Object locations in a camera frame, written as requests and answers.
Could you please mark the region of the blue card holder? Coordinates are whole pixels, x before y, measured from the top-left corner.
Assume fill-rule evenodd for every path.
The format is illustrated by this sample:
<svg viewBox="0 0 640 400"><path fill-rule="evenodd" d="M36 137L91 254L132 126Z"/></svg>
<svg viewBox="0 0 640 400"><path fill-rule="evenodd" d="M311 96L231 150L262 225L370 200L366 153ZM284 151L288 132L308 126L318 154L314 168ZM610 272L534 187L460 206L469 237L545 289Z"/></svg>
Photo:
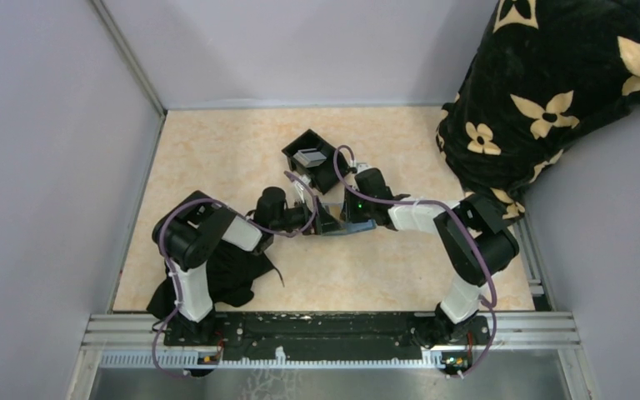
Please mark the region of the blue card holder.
<svg viewBox="0 0 640 400"><path fill-rule="evenodd" d="M365 222L347 222L341 219L343 205L324 203L318 214L316 233L320 236L346 236L371 231L377 227L373 220Z"/></svg>

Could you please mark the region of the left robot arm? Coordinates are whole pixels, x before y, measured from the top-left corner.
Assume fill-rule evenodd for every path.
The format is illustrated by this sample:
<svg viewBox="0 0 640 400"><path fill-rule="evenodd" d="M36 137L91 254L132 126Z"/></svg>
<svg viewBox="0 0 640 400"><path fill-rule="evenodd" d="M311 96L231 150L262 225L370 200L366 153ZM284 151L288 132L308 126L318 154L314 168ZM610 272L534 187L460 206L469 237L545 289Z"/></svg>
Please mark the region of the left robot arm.
<svg viewBox="0 0 640 400"><path fill-rule="evenodd" d="M197 345L210 343L217 324L208 314L216 303L238 308L253 299L254 280L275 268L265 253L275 236L333 234L343 229L315 197L288 205L280 187L265 188L244 217L195 191L152 231L167 277L146 310L160 320L176 312L187 319L183 327L187 338Z"/></svg>

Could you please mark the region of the black card tray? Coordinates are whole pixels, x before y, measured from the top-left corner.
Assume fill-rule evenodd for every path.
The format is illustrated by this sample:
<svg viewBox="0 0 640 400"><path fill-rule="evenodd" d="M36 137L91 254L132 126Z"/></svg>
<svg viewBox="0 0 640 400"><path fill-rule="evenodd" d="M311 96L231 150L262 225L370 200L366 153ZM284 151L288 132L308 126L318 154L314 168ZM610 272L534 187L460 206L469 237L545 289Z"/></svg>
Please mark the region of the black card tray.
<svg viewBox="0 0 640 400"><path fill-rule="evenodd" d="M310 186L321 194L327 194L339 184L334 169L333 157L337 148L312 129L308 129L281 152L286 157L292 172L307 176Z"/></svg>

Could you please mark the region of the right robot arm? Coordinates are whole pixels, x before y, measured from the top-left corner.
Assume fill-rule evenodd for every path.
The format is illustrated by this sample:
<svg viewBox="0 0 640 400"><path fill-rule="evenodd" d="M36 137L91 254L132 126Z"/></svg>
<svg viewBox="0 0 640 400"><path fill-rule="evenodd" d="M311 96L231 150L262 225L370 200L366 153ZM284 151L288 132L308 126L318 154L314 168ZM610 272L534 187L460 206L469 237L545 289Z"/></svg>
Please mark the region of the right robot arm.
<svg viewBox="0 0 640 400"><path fill-rule="evenodd" d="M468 320L486 301L483 291L490 292L489 302L494 304L493 278L520 251L500 212L477 194L452 205L395 196L375 167L359 168L355 183L344 186L344 212L349 220L373 220L395 232L420 232L440 238L455 277L437 305L436 332L445 343L458 343L468 333Z"/></svg>

